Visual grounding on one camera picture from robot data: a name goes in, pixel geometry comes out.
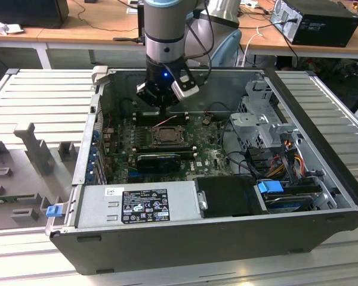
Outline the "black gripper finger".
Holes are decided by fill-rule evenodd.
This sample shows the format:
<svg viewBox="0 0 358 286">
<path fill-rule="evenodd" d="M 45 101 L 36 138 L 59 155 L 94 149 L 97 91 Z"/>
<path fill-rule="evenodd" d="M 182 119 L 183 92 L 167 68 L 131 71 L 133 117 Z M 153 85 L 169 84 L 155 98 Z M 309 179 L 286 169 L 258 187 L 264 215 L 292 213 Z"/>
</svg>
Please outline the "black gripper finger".
<svg viewBox="0 0 358 286">
<path fill-rule="evenodd" d="M 148 105 L 159 105 L 159 97 L 157 97 L 146 85 L 142 83 L 136 87 L 137 96 Z"/>
<path fill-rule="evenodd" d="M 161 94 L 161 104 L 159 107 L 160 115 L 166 117 L 171 107 L 177 105 L 178 103 L 179 99 L 172 88 L 165 88 Z"/>
</svg>

